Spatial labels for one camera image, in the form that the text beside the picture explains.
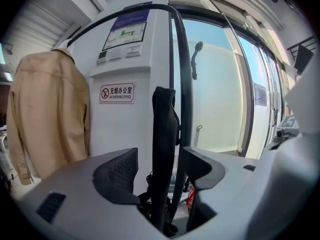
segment floor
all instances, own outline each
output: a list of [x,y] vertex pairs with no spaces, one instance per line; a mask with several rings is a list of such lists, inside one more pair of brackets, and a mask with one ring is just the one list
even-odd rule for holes
[[41,179],[39,178],[32,178],[32,183],[29,185],[22,185],[19,177],[17,176],[17,172],[16,170],[13,168],[12,163],[11,163],[11,158],[10,158],[10,153],[8,150],[8,146],[6,141],[4,142],[4,146],[5,146],[5,151],[7,153],[7,157],[9,159],[9,169],[7,170],[7,177],[8,179],[11,179],[11,184],[12,184],[12,188],[11,188],[11,197],[14,200],[20,200],[26,193],[28,193],[30,190],[32,190],[37,184],[39,184],[41,182]]
[[188,217],[189,217],[189,213],[188,213],[187,203],[179,204],[173,219],[179,220],[179,219],[184,219]]
[[172,221],[172,224],[178,228],[178,232],[175,234],[175,236],[170,237],[171,239],[180,237],[180,236],[184,235],[185,233],[187,233],[188,219],[189,219],[189,217],[175,219]]

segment jacket sleeve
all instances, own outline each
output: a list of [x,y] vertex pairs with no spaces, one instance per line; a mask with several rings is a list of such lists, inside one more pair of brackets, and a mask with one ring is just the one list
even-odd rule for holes
[[89,157],[89,144],[90,144],[90,104],[89,104],[89,88],[85,92],[85,114],[84,114],[84,145],[86,155]]
[[14,98],[15,94],[10,89],[6,115],[6,137],[8,141],[10,157],[17,175],[23,185],[28,185],[31,184],[31,180],[25,157],[25,149],[19,134]]

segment glass window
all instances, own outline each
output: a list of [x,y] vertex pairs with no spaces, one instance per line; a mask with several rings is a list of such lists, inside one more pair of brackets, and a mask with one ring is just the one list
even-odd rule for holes
[[258,48],[238,36],[247,58],[254,88],[254,117],[246,158],[259,159],[269,133],[270,93],[268,77]]
[[269,59],[269,57],[267,56],[267,54],[265,52],[263,52],[263,56],[265,58],[266,64],[267,64],[267,69],[270,72],[270,77],[271,77],[271,81],[272,81],[272,90],[273,90],[273,94],[274,94],[274,108],[276,110],[279,109],[279,107],[281,108],[281,101],[279,102],[279,98],[281,100],[281,95],[279,95],[280,93],[280,84],[279,84],[279,79],[277,80],[277,72],[275,72],[275,68],[273,66],[272,60]]
[[277,68],[276,68],[276,63],[273,59],[271,59],[269,57],[269,62],[270,62],[270,65],[271,65],[271,71],[272,71],[272,74],[273,74],[273,77],[274,77],[274,82],[275,82],[275,85],[276,85],[276,96],[277,96],[277,102],[278,102],[278,106],[277,106],[277,119],[276,119],[276,126],[278,126],[281,122],[281,116],[282,116],[282,107],[281,107],[281,104],[282,104],[282,96],[281,96],[281,85],[280,85],[280,79],[279,79],[279,75],[278,75],[278,71],[277,71]]
[[3,53],[2,53],[1,43],[0,43],[0,64],[6,64],[4,55],[3,55]]
[[[243,116],[242,84],[235,54],[223,28],[188,19],[184,19],[183,23],[191,57],[197,42],[203,42],[203,48],[195,58],[197,80],[193,80],[191,145],[204,150],[235,154]],[[179,56],[173,21],[172,29],[175,110],[180,116]],[[198,126],[202,126],[202,129],[196,134]]]
[[[285,71],[285,69],[281,63],[277,63],[277,67],[280,72],[280,79],[281,79],[281,84],[282,84],[282,96],[284,98],[287,95],[287,93],[289,92],[288,76],[287,76],[287,72]],[[282,114],[285,116],[288,116],[288,115],[290,115],[290,110],[287,107],[286,100],[284,99],[283,101],[284,101],[284,104],[283,104],[284,111],[282,111]]]

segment information poster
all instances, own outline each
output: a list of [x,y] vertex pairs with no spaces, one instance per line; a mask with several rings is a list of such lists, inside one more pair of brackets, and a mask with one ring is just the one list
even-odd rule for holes
[[[124,10],[150,4],[152,4],[151,1],[142,2],[127,6]],[[146,9],[119,16],[115,20],[102,50],[105,51],[125,44],[142,42],[144,40],[149,11],[149,9]]]
[[102,50],[105,51],[125,44],[142,42],[144,40],[146,24],[144,22],[111,31]]
[[[144,6],[144,5],[151,5],[151,4],[152,2],[142,2],[142,3],[133,4],[131,6],[124,7],[123,9],[125,10],[129,8],[137,7],[137,6]],[[110,31],[122,29],[130,25],[146,22],[148,19],[149,11],[150,11],[149,9],[139,10],[136,12],[119,16],[118,18],[116,18]]]

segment mesh panel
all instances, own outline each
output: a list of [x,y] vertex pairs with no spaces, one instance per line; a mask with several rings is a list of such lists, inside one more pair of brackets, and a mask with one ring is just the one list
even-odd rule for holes
[[112,183],[129,192],[134,190],[134,179],[138,171],[137,156],[127,156],[109,169],[109,179]]

